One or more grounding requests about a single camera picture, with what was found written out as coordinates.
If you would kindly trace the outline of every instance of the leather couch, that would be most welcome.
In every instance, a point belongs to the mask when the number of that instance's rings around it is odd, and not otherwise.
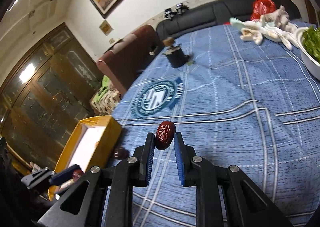
[[[96,64],[123,95],[163,48],[153,27],[144,25],[106,51]]]

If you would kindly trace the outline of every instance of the green cloth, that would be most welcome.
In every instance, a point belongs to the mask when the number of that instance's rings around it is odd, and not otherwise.
[[[109,77],[104,75],[102,79],[102,86],[92,98],[92,101],[94,103],[98,103],[101,100],[101,98],[106,94],[106,92],[109,90],[109,82],[110,82]]]

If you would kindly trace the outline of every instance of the leafy vegetable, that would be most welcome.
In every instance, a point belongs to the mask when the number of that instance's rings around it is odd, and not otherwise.
[[[320,30],[308,28],[303,33],[303,47],[318,63],[320,63]]]

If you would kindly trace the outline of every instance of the silver screw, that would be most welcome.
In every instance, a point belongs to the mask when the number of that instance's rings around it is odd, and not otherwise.
[[[239,168],[237,166],[235,166],[235,165],[232,165],[232,166],[230,166],[230,171],[231,172],[238,172]]]
[[[100,171],[100,168],[98,166],[93,166],[92,168],[90,168],[90,172],[91,173],[98,173]]]
[[[137,158],[136,157],[128,158],[128,163],[132,164],[132,163],[136,163],[136,162],[137,162]]]
[[[194,156],[194,157],[192,158],[192,160],[193,160],[194,162],[201,162],[201,161],[202,161],[202,158],[201,158],[200,156]]]

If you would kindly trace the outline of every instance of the yellow box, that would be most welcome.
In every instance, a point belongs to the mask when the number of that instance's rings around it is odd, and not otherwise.
[[[73,164],[78,164],[84,172],[92,166],[105,167],[120,133],[121,126],[112,116],[80,120],[60,155],[55,172]],[[56,189],[56,186],[49,188],[50,200]]]

